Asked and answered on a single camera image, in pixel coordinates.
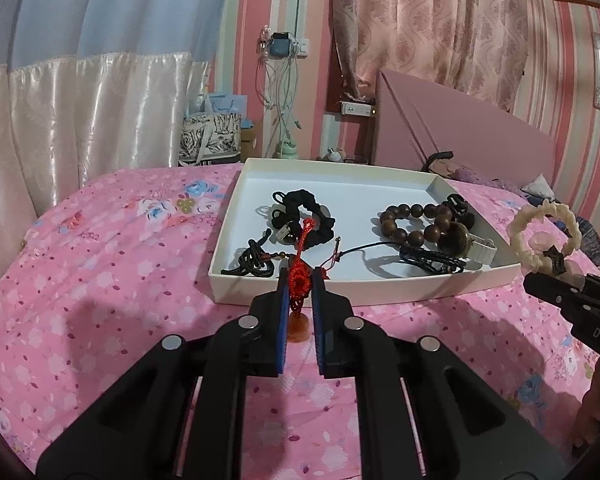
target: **black hair tie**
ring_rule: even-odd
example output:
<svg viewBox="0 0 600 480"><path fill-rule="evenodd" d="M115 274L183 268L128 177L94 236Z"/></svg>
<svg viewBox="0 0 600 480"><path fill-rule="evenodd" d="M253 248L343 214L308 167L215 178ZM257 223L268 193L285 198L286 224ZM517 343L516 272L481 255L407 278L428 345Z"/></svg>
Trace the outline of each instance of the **black hair tie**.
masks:
<svg viewBox="0 0 600 480"><path fill-rule="evenodd" d="M442 203L451 209L451 220L463 224L471 230L475 225L475 216L469 211L469 203L458 193L453 193L446 197Z"/></svg>
<svg viewBox="0 0 600 480"><path fill-rule="evenodd" d="M305 189L290 191L286 194L277 191L273 194L273 200L285 207L284 211L274 209L271 213L271 225L275 229L282 230L287 227L288 232L282 237L285 241L295 243L302 235L300 206L315 214L320 219L318 229L309 231L307 234L303 249L307 250L317 245L325 244L333 239L333 226L336 220L325 215L320 208L320 204L315 201L315 196L312 193L309 193Z"/></svg>

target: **wall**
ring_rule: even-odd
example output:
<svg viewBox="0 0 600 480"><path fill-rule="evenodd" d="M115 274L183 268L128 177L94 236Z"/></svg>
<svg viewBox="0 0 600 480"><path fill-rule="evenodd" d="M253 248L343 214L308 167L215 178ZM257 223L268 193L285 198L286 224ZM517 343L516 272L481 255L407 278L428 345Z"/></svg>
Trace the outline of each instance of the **wall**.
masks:
<svg viewBox="0 0 600 480"><path fill-rule="evenodd" d="M528 7L529 58L513 113L554 138L556 196L600 234L600 110L593 107L592 39L600 33L600 9L553 0L528 0Z"/></svg>
<svg viewBox="0 0 600 480"><path fill-rule="evenodd" d="M256 42L260 30L296 30L298 0L226 0L221 33L212 72L212 88L246 94L249 117L257 123L258 146L271 154L277 140L272 117L256 92ZM299 0L298 38L310 40L310 55L298 60L300 73L294 115L302 125L294 130L301 158L316 158L328 147L356 151L359 124L325 114L331 34L330 0Z"/></svg>

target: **power outlet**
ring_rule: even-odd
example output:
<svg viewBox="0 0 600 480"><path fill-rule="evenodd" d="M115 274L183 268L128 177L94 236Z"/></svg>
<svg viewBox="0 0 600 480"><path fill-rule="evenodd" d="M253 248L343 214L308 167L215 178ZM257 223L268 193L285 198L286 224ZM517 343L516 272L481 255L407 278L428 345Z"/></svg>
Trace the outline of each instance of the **power outlet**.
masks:
<svg viewBox="0 0 600 480"><path fill-rule="evenodd" d="M309 40L307 38L296 38L294 45L296 46L296 51L298 52L297 57L309 56Z"/></svg>
<svg viewBox="0 0 600 480"><path fill-rule="evenodd" d="M362 117L371 117L376 114L373 106L364 103L347 103L342 102L340 113L343 115L357 115Z"/></svg>

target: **pink headboard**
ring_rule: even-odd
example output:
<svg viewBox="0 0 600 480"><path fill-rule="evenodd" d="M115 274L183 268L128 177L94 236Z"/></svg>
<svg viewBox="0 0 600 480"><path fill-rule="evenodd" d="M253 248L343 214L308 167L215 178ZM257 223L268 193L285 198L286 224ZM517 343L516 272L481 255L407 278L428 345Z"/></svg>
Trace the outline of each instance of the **pink headboard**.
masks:
<svg viewBox="0 0 600 480"><path fill-rule="evenodd" d="M420 170L435 152L488 178L522 187L551 182L554 144L511 114L437 83L385 70L378 75L372 164Z"/></svg>

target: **pink floral bedsheet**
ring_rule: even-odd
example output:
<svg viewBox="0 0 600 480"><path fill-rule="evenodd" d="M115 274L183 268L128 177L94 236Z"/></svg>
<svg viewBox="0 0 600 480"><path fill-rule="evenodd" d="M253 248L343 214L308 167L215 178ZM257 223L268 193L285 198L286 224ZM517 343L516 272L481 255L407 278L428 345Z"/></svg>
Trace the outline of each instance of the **pink floral bedsheet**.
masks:
<svg viewBox="0 0 600 480"><path fill-rule="evenodd" d="M198 338L240 316L214 304L206 272L240 165L103 176L48 211L0 280L0 432L32 469L42 451L164 335ZM523 200L452 183L505 234ZM547 230L564 235L550 222ZM585 272L593 264L579 253ZM522 277L456 298L358 308L407 340L431 334L556 446L563 446L596 355ZM250 378L243 477L360 474L353 380L325 381L313 342L290 344L284 374Z"/></svg>

